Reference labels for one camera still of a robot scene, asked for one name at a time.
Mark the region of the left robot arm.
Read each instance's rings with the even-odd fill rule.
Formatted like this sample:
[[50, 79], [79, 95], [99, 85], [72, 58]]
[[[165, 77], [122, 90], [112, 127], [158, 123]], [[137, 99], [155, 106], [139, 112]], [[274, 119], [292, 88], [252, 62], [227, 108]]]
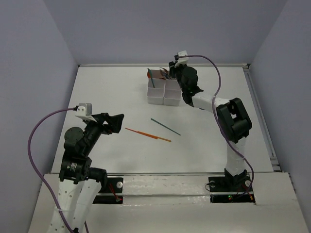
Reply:
[[86, 127], [71, 127], [64, 135], [65, 151], [59, 172], [57, 203], [48, 228], [50, 233], [70, 230], [81, 233], [99, 192], [109, 191], [115, 202], [121, 201], [115, 192], [117, 188], [108, 181], [106, 170], [91, 167], [89, 154], [102, 134], [120, 132], [124, 114], [81, 114], [79, 117]]

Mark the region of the brown fork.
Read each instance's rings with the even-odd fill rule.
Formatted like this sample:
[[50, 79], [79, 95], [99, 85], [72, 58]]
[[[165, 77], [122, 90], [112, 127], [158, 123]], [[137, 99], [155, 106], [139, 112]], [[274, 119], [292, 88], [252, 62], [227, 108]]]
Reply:
[[159, 71], [160, 71], [160, 75], [162, 76], [162, 74], [163, 74], [164, 72], [163, 72], [163, 69], [162, 69], [161, 67], [159, 68]]

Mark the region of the teal spoon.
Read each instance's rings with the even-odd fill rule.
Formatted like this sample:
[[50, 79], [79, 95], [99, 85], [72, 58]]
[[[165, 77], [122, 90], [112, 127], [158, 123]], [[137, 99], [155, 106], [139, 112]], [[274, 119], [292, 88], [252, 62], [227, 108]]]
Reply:
[[154, 84], [154, 79], [153, 79], [153, 77], [150, 79], [151, 80], [151, 83], [152, 83], [152, 87], [153, 88], [155, 88], [155, 84]]

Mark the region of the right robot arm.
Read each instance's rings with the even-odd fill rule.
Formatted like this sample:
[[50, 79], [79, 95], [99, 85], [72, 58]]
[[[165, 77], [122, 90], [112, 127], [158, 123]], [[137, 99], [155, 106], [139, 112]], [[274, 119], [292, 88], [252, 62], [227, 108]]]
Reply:
[[215, 185], [235, 190], [247, 179], [244, 147], [252, 122], [241, 99], [231, 100], [205, 93], [198, 86], [197, 70], [179, 62], [169, 62], [169, 76], [176, 79], [184, 102], [194, 108], [213, 113], [227, 142], [225, 175]]

